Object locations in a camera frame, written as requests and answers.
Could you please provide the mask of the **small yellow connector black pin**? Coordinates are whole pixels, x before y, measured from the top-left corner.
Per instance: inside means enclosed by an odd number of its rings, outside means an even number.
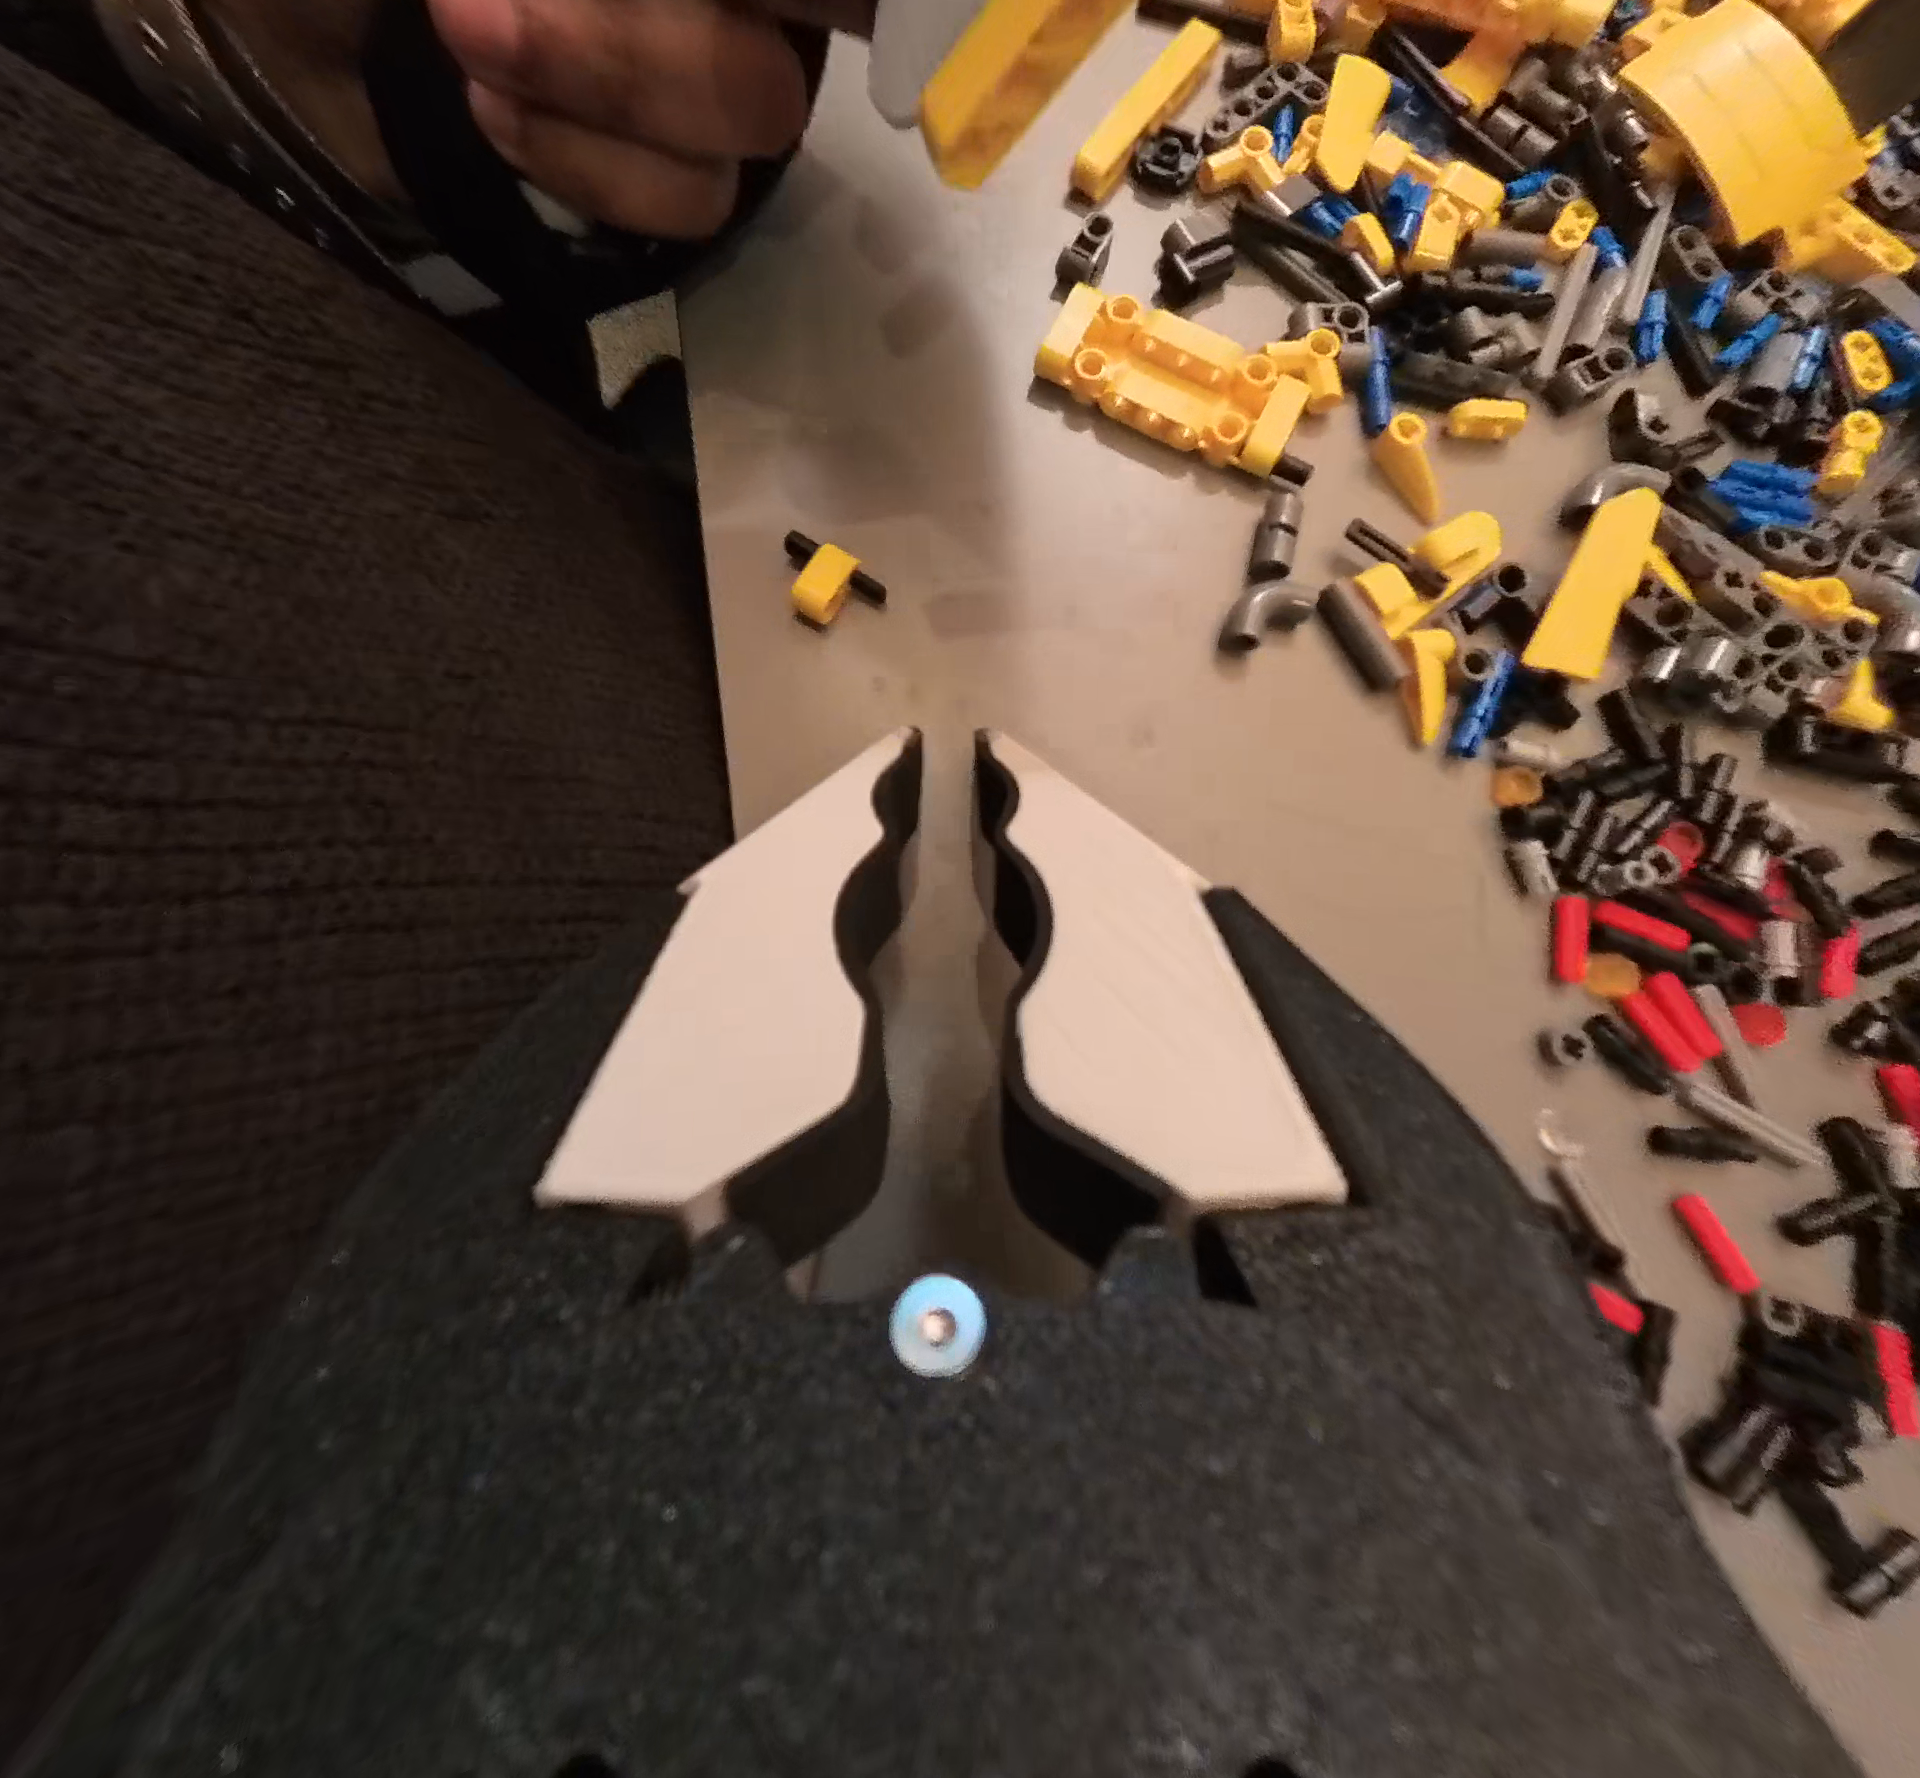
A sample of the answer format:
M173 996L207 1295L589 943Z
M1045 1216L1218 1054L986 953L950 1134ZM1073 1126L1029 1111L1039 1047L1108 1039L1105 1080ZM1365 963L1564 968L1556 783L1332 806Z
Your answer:
M818 542L801 531L788 531L780 548L792 567L788 605L803 626L824 632L851 603L876 612L888 607L885 583L840 545Z

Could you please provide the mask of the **pile of black red pins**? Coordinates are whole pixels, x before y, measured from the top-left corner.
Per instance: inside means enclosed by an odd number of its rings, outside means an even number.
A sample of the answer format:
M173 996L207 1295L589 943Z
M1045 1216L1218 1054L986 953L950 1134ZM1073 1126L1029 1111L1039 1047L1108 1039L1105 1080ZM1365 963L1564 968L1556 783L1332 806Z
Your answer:
M1772 1168L1805 1191L1768 1219L1788 1252L1834 1247L1836 1310L1768 1286L1713 1193L1668 1212L1737 1331L1713 1406L1688 1425L1683 1474L1725 1511L1780 1505L1826 1596L1856 1620L1915 1599L1915 1533L1850 1520L1882 1435L1915 1451L1915 780L1896 743L1790 716L1770 762L1838 764L1884 796L1866 881L1737 760L1678 721L1602 703L1609 743L1584 757L1491 746L1501 871L1544 908L1544 971L1578 1022L1535 1037L1554 1071L1591 1067L1639 1094L1647 1160Z

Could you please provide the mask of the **person's left hand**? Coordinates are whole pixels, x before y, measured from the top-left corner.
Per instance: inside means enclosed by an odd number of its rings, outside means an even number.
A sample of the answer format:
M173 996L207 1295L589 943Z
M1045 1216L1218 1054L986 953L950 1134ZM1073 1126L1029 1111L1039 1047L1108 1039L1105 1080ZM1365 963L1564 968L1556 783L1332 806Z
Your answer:
M401 186L362 76L376 0L201 0L281 108L366 191ZM473 123L553 202L704 238L748 162L789 155L803 38L870 38L878 0L426 0Z

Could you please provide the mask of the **person's dark clothing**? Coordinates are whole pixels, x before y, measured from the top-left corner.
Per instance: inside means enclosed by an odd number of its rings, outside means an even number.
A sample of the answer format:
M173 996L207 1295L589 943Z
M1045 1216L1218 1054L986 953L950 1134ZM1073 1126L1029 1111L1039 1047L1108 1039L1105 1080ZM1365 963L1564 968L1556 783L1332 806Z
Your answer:
M337 1208L727 832L689 505L4 0L4 1774Z

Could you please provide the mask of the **pile of yellow grey bricks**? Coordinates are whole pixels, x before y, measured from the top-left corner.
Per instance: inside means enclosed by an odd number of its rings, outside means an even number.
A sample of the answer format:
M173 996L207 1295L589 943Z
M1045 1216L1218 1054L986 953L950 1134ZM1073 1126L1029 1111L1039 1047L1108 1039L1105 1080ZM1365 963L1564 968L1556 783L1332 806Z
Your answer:
M1135 0L1035 383L1262 485L1214 651L1318 623L1410 741L1644 689L1915 743L1915 0Z

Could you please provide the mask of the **metal wristwatch band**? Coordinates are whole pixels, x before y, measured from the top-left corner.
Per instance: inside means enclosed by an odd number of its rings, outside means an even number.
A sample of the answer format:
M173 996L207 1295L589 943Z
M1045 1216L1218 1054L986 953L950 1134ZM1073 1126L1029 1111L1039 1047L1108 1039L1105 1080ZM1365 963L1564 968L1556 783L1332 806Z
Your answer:
M449 323L496 313L480 279L366 193L197 0L88 0L131 87L177 147L281 231Z

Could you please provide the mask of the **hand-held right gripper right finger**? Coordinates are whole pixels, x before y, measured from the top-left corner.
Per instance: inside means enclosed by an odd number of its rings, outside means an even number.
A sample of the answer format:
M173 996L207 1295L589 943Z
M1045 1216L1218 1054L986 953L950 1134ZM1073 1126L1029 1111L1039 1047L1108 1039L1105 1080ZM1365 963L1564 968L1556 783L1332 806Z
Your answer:
M1350 1177L1298 1078L1238 894L1004 731L971 739L980 905L1013 965L1007 1188L1100 1270L1135 1233L1336 1210Z

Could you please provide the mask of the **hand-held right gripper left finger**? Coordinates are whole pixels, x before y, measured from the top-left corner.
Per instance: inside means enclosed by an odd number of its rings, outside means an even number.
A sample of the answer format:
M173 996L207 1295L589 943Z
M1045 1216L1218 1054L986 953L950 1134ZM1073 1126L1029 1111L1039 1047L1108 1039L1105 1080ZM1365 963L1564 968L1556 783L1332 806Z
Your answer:
M754 1231L784 1266L871 1203L891 1094L874 966L900 928L923 741L893 728L680 886L534 1186L542 1208Z

